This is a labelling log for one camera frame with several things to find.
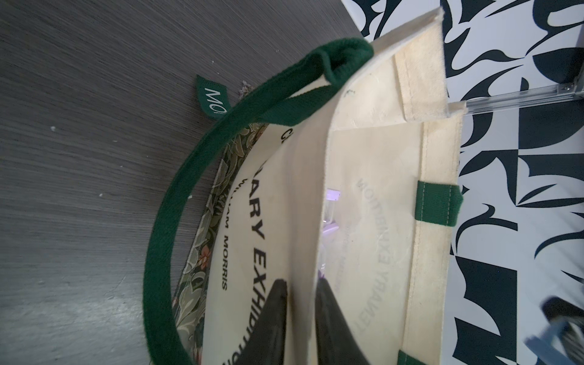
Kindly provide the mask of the cream canvas tote bag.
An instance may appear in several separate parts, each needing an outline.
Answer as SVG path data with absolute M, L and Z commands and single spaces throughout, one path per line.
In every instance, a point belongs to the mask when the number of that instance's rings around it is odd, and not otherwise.
M 256 87 L 179 168 L 144 267 L 155 364 L 246 364 L 272 285 L 287 282 L 283 364 L 318 364 L 316 286 L 325 278 L 369 364 L 438 364 L 465 104 L 449 103 L 444 12 L 374 42 L 335 40 Z M 170 261 L 195 185 L 228 145 L 261 135 L 223 185 L 191 278 Z

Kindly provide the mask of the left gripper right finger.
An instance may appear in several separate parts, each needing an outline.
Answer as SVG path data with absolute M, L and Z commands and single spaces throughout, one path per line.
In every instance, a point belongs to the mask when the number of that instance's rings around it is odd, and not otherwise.
M 325 278 L 317 281 L 315 300 L 318 364 L 369 364 Z

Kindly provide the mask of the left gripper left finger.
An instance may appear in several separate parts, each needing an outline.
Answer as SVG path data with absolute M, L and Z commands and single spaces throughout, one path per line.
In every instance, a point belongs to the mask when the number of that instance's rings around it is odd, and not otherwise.
M 272 285 L 246 346 L 246 364 L 283 364 L 287 327 L 287 282 Z

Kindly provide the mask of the light blue hourglass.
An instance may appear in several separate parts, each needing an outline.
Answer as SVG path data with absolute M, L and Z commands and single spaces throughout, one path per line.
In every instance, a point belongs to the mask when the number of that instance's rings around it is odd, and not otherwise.
M 583 318 L 552 319 L 539 335 L 528 337 L 524 343 L 544 364 L 583 364 Z

